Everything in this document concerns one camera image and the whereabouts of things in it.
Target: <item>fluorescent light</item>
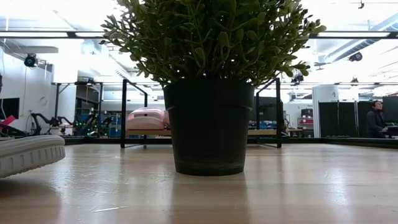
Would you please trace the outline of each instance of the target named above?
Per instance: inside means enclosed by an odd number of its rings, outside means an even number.
[[[68,37],[66,32],[4,32],[1,37]]]
[[[78,37],[102,37],[104,32],[77,32]]]
[[[382,83],[379,83],[379,85],[398,85],[398,83],[396,83],[396,82],[390,82],[390,83],[382,82]]]
[[[122,102],[122,100],[102,100],[103,102]]]
[[[387,37],[390,32],[322,32],[318,37]]]

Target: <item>ceiling light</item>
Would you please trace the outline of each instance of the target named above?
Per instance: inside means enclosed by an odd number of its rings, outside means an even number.
[[[92,37],[92,38],[103,38],[104,32],[77,32],[78,37]]]
[[[66,32],[4,32],[0,31],[0,37],[68,37]]]
[[[347,38],[358,38],[358,37],[387,37],[390,32],[322,32],[318,34],[318,37],[347,37]]]

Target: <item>pink object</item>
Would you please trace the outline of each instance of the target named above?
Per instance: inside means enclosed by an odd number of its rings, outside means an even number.
[[[164,116],[163,116],[163,123],[170,125],[170,118],[169,118],[169,112],[164,111]]]
[[[1,122],[0,123],[5,125],[10,125],[15,120],[16,118],[13,115],[11,115],[8,118],[6,118],[2,123]]]
[[[139,116],[136,118],[127,118],[127,130],[163,130],[164,123],[162,119],[151,116]]]
[[[158,108],[139,108],[139,109],[136,109],[135,111],[131,112],[129,114],[129,116],[127,117],[127,120],[130,120],[130,119],[133,119],[136,117],[140,117],[140,116],[145,116],[145,114],[148,117],[155,117],[160,120],[163,120],[164,111],[162,109],[158,109]]]

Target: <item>white column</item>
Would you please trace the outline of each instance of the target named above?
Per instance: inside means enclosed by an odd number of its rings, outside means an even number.
[[[312,88],[313,131],[315,138],[321,137],[319,103],[337,102],[338,99],[339,97],[337,85],[324,85]]]
[[[68,40],[58,49],[56,62],[53,66],[53,82],[67,83],[76,82],[78,70],[80,67],[81,44],[82,40]],[[52,99],[55,107],[55,94]],[[58,99],[58,116],[64,116],[69,121],[75,119],[76,106],[76,86],[70,85],[66,87],[60,94]]]

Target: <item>shoe sole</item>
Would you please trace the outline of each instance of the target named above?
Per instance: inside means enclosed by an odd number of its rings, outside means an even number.
[[[34,170],[65,158],[64,146],[25,150],[0,157],[0,178]]]

